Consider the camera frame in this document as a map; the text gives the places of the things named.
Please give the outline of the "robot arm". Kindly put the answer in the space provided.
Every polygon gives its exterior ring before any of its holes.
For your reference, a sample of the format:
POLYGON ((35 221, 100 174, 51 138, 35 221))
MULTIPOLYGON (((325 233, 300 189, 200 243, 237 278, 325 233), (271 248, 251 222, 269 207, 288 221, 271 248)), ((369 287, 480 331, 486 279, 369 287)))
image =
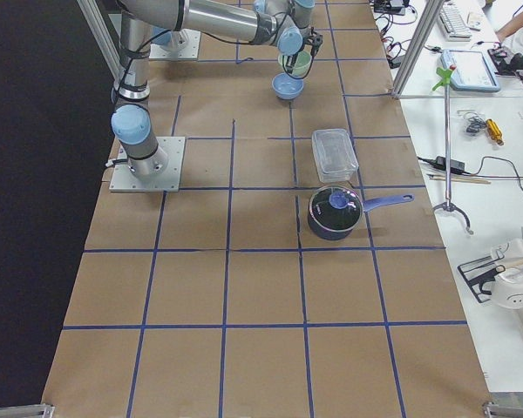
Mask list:
POLYGON ((270 29, 268 39, 261 41, 246 41, 230 39, 222 35, 212 35, 197 30, 184 29, 181 31, 153 28, 156 37, 150 46, 149 60, 152 62, 179 62, 196 61, 200 58, 201 43, 204 38, 211 38, 217 43, 232 46, 264 46, 275 47, 285 62, 295 62, 295 56, 303 49, 303 36, 296 27, 270 29))
POLYGON ((217 1, 122 1, 119 74, 112 88, 112 130, 125 153, 130 179, 151 184, 180 172, 181 158, 153 132, 148 99, 152 52, 179 60, 200 34, 227 44, 278 49, 286 75, 298 74, 304 52, 315 57, 323 43, 312 26, 312 1, 256 1, 250 10, 217 1))

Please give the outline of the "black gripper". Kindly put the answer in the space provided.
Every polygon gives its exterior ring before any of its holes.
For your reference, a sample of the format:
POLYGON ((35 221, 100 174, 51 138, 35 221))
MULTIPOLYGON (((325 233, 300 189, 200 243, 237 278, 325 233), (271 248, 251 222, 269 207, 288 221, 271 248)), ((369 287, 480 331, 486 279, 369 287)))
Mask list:
POLYGON ((287 73, 292 73, 295 67, 295 55, 309 48, 309 54, 315 58, 323 44, 323 35, 309 27, 306 34, 302 34, 296 27, 287 28, 287 55, 282 55, 282 67, 287 73))

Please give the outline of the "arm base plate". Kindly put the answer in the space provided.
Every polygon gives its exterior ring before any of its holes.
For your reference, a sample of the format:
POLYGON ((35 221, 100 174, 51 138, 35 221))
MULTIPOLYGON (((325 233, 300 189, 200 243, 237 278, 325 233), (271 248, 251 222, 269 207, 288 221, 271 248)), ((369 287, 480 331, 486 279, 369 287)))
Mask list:
POLYGON ((177 192, 184 158, 184 137, 157 137, 158 150, 145 160, 132 160, 123 147, 113 166, 111 192, 177 192))
POLYGON ((151 61, 189 61, 198 58, 200 33, 197 30, 167 31, 154 27, 153 36, 149 55, 151 61))

